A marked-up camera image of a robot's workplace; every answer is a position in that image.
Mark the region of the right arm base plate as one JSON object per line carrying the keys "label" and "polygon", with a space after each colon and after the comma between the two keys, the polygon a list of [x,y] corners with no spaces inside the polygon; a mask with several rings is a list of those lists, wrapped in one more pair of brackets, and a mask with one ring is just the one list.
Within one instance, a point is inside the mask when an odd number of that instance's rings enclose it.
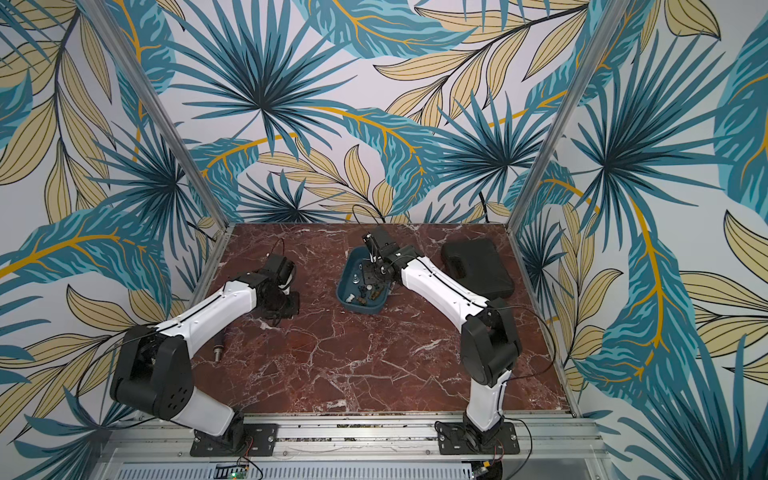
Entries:
{"label": "right arm base plate", "polygon": [[488,431],[469,420],[436,421],[434,428],[441,455],[516,455],[521,449],[512,422],[499,421]]}

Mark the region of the teal plastic storage box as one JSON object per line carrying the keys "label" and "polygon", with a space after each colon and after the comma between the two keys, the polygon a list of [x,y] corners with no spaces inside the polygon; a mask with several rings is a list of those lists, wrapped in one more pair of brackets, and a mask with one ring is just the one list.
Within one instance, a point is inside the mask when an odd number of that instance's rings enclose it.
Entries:
{"label": "teal plastic storage box", "polygon": [[[354,284],[352,277],[357,274],[361,277],[359,284]],[[379,296],[370,300],[373,290],[379,290]],[[349,311],[375,315],[381,312],[391,290],[391,282],[382,282],[372,273],[372,265],[369,262],[369,252],[365,246],[354,248],[348,255],[342,275],[337,284],[336,295],[341,304]],[[364,295],[366,304],[357,301],[357,296]]]}

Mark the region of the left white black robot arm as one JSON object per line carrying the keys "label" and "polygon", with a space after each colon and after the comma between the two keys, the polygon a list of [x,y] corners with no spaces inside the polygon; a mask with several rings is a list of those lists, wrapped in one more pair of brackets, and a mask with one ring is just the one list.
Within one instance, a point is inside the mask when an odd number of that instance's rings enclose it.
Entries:
{"label": "left white black robot arm", "polygon": [[291,318],[299,294],[291,289],[296,267],[272,254],[265,265],[228,281],[181,315],[156,326],[129,329],[118,348],[110,385],[112,400],[214,438],[238,442],[236,413],[195,386],[191,360],[239,317]]}

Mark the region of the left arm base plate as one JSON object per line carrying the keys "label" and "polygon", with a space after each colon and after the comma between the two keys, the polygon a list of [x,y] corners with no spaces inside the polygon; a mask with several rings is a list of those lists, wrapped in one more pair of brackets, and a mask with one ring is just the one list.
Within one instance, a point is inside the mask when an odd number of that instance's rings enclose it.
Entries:
{"label": "left arm base plate", "polygon": [[271,457],[278,433],[277,424],[242,424],[231,426],[222,436],[194,431],[190,449],[193,458]]}

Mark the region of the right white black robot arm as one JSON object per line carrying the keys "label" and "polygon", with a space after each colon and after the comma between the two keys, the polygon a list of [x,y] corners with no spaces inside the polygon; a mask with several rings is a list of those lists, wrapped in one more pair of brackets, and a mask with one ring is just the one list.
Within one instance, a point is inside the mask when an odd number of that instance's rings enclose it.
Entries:
{"label": "right white black robot arm", "polygon": [[471,378],[467,428],[490,432],[503,422],[507,382],[522,353],[512,308],[462,286],[412,246],[399,246],[382,227],[363,241],[380,276],[420,295],[460,333],[460,360]]}

